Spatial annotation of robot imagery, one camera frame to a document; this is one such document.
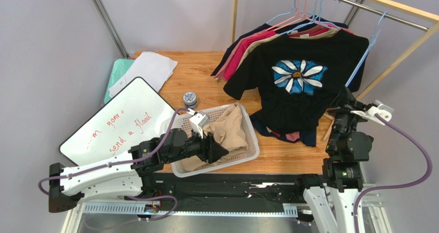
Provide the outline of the beige t shirt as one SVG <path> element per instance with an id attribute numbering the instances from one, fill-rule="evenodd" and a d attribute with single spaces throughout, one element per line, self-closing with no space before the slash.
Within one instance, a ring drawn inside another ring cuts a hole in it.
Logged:
<path id="1" fill-rule="evenodd" d="M 194 156 L 181 161 L 183 168 L 187 172 L 214 167 L 222 164 L 235 156 L 244 154 L 248 151 L 246 134 L 242 128 L 243 113 L 239 103 L 228 107 L 226 111 L 214 122 L 210 122 L 203 127 L 205 132 L 211 132 L 217 143 L 229 151 L 229 154 L 222 157 L 213 164 L 208 164 Z"/>

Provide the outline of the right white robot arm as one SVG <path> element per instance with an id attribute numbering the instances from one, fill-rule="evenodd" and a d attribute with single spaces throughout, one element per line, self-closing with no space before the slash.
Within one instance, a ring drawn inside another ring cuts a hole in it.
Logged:
<path id="1" fill-rule="evenodd" d="M 365 105 L 343 88 L 331 103 L 334 117 L 323 160 L 322 183 L 318 175 L 303 182 L 303 197 L 309 205 L 319 232 L 364 232 L 361 192 L 364 181 L 360 163 L 369 160 L 373 137 L 357 131 L 364 122 Z"/>

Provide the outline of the light blue wire hanger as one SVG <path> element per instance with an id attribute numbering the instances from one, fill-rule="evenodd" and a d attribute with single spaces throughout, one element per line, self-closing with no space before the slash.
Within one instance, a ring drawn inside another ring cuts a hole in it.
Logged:
<path id="1" fill-rule="evenodd" d="M 374 32 L 373 32 L 373 34 L 372 34 L 371 37 L 370 37 L 368 47 L 366 48 L 364 54 L 362 55 L 361 59 L 359 60 L 359 62 L 358 62 L 358 64 L 357 64 L 357 66 L 355 67 L 355 69 L 354 69 L 353 72 L 351 73 L 350 77 L 348 78 L 347 82 L 345 83 L 345 87 L 346 87 L 346 88 L 348 88 L 348 87 L 350 86 L 351 82 L 353 81 L 353 79 L 354 79 L 355 76 L 357 75 L 357 73 L 358 73 L 358 71 L 359 71 L 361 65 L 364 63 L 364 61 L 365 61 L 367 55 L 369 54 L 370 49 L 375 45 L 376 40 L 378 39 L 378 36 L 379 36 L 380 33 L 381 33 L 380 24 L 381 24 L 382 20 L 386 17 L 386 15 L 387 15 L 387 11 L 385 11 L 385 12 L 381 15 L 380 19 L 378 20 L 378 22 L 377 22 L 377 24 L 376 24 L 376 27 L 375 27 L 375 29 L 374 29 Z"/>

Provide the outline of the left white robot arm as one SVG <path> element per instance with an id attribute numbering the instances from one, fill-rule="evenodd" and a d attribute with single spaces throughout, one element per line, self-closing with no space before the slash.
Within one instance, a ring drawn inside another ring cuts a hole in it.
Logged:
<path id="1" fill-rule="evenodd" d="M 185 131 L 174 128 L 103 161 L 77 167 L 54 163 L 49 166 L 48 210 L 65 212 L 102 197 L 151 196 L 157 188 L 154 172 L 165 164 L 191 157 L 212 164 L 228 153 L 212 133 L 192 132 L 188 137 Z"/>

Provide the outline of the white plastic perforated basket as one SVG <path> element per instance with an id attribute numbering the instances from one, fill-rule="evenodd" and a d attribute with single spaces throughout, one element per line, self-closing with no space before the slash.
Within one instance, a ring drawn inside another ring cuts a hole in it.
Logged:
<path id="1" fill-rule="evenodd" d="M 208 164 L 194 156 L 171 164 L 174 175 L 180 178 L 212 172 L 256 159 L 260 154 L 257 136 L 248 113 L 239 103 L 202 109 L 210 117 L 204 130 L 229 154 Z"/>

